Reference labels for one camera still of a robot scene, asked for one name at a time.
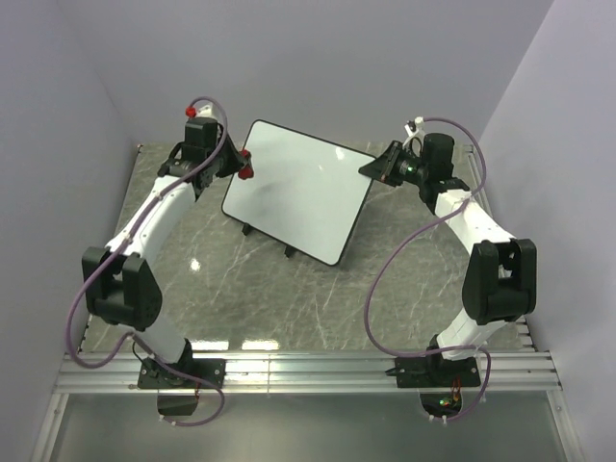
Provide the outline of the red whiteboard eraser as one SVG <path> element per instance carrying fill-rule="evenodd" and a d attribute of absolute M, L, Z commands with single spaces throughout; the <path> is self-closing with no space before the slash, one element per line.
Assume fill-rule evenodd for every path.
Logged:
<path fill-rule="evenodd" d="M 243 165 L 238 171 L 237 176 L 241 180 L 251 179 L 254 177 L 254 168 L 251 162 L 251 153 L 246 149 L 242 149 L 240 151 L 240 154 L 243 158 Z"/>

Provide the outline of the white whiteboard with black frame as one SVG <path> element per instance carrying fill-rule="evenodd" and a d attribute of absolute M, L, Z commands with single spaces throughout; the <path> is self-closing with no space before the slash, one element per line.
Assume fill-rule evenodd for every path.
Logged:
<path fill-rule="evenodd" d="M 225 215 L 330 267 L 340 263 L 372 180 L 373 156 L 297 130 L 255 120 L 244 142 L 254 176 L 234 175 Z"/>

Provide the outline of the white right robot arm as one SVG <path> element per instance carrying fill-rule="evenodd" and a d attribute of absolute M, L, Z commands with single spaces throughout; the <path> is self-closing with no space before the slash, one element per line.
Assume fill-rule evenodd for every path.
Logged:
<path fill-rule="evenodd" d="M 458 362 L 470 358 L 507 323 L 536 306 L 537 248 L 501 228 L 472 198 L 470 187 L 453 175 L 455 141 L 430 133 L 393 141 L 359 173 L 391 187 L 416 186 L 423 204 L 458 238 L 470 259 L 462 286 L 462 309 L 435 337 L 439 351 L 424 364 L 438 385 L 457 376 Z"/>

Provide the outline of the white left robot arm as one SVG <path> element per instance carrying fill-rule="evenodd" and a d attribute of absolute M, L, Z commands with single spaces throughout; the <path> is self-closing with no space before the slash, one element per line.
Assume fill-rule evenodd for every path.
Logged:
<path fill-rule="evenodd" d="M 250 167 L 250 158 L 229 140 L 212 115 L 190 117 L 184 139 L 161 164 L 152 189 L 124 228 L 103 247 L 82 257 L 89 313 L 118 327 L 140 345 L 173 387 L 194 376 L 193 349 L 162 315 L 163 293 L 152 264 L 170 232 L 215 178 Z"/>

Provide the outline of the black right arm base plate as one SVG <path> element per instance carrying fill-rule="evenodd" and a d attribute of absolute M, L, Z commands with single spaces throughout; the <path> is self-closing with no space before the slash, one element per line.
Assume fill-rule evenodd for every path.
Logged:
<path fill-rule="evenodd" d="M 447 388 L 454 384 L 478 387 L 481 379 L 474 358 L 451 361 L 441 354 L 394 360 L 394 366 L 385 372 L 396 379 L 399 388 Z"/>

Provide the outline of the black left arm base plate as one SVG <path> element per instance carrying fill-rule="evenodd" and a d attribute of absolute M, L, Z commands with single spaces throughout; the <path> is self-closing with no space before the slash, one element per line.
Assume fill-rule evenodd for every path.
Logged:
<path fill-rule="evenodd" d="M 204 379 L 221 388 L 225 377 L 225 369 L 226 361 L 221 358 L 194 359 L 192 365 L 187 371 L 184 371 L 184 374 Z M 172 374 L 155 360 L 146 358 L 141 362 L 141 372 L 137 387 L 142 390 L 170 390 L 201 387 L 201 384 Z"/>

